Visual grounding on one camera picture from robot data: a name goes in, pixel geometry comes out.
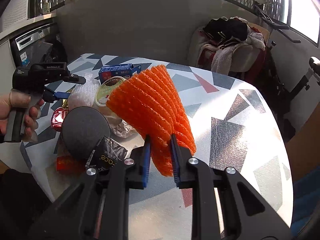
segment red wrapper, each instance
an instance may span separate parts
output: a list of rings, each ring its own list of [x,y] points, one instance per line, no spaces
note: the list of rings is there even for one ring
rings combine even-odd
[[[69,109],[64,109],[62,107],[57,108],[51,118],[51,128],[55,129],[57,132],[61,132],[61,126],[64,118],[68,114]]]
[[[72,156],[57,157],[57,171],[62,174],[80,174],[85,171],[85,160],[77,161]]]

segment black round lid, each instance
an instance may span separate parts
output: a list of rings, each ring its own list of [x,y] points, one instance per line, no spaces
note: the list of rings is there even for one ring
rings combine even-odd
[[[71,110],[61,128],[62,140],[76,159],[88,158],[101,137],[110,135],[110,127],[104,116],[88,106]]]

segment geometric patterned tablecloth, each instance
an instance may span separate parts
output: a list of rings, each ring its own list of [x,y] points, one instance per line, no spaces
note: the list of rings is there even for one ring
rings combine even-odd
[[[235,167],[290,226],[293,189],[287,153],[267,103],[252,85],[229,76],[168,62],[134,57],[84,54],[68,65],[71,73],[96,77],[103,65],[142,64],[142,69],[164,64],[179,92],[190,121],[195,157],[216,169]],[[67,91],[70,83],[48,87]],[[45,103],[38,120],[38,143],[22,143],[20,150],[33,176],[53,201],[70,184],[55,171],[59,133],[50,118],[61,102]],[[143,145],[140,135],[113,137],[129,151]],[[191,190],[176,188],[150,164],[145,190],[130,190],[129,239],[190,239]]]

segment latex glove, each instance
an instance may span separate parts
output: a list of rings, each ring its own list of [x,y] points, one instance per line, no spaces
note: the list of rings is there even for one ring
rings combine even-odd
[[[11,107],[23,107],[27,108],[31,100],[28,94],[22,93],[17,90],[11,90],[9,94],[0,97],[0,131],[4,135],[7,129],[7,122]],[[37,141],[35,129],[38,128],[37,118],[40,117],[40,106],[44,104],[43,99],[40,100],[39,104],[33,106],[29,110],[29,115],[25,115],[25,134],[23,141]]]

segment orange foam fruit sleeve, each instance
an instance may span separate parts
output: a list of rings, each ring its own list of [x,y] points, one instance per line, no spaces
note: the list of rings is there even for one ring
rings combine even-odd
[[[195,141],[178,92],[164,65],[141,71],[113,90],[106,105],[145,138],[158,171],[172,176],[170,136],[193,155]]]

